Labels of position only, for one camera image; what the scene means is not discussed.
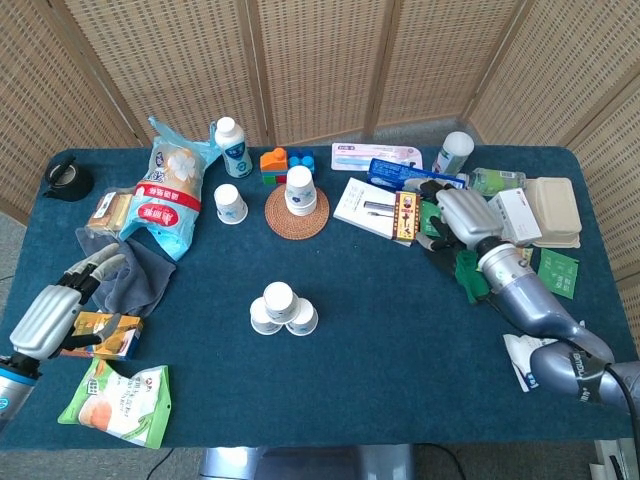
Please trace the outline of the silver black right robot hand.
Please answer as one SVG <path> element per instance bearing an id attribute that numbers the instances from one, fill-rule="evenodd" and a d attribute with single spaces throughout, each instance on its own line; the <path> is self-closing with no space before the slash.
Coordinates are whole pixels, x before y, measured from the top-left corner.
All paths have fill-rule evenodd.
<path id="1" fill-rule="evenodd" d="M 426 178 L 409 179 L 404 186 L 419 193 L 439 209 L 438 216 L 429 218 L 438 237 L 423 232 L 416 234 L 416 241 L 427 250 L 435 252 L 462 245 L 468 250 L 482 253 L 486 248 L 504 243 L 502 224 L 478 192 L 456 189 L 450 184 L 440 184 Z"/>

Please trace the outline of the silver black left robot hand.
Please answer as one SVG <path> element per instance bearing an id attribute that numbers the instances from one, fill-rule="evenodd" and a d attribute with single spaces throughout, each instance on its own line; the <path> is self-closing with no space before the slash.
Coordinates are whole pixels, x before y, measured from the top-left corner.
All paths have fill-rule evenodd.
<path id="1" fill-rule="evenodd" d="M 98 345 L 116 330 L 119 313 L 111 315 L 99 331 L 76 335 L 75 322 L 82 307 L 103 281 L 119 271 L 126 256 L 111 243 L 65 270 L 54 285 L 46 286 L 32 302 L 10 335 L 14 351 L 38 361 L 62 350 Z"/>

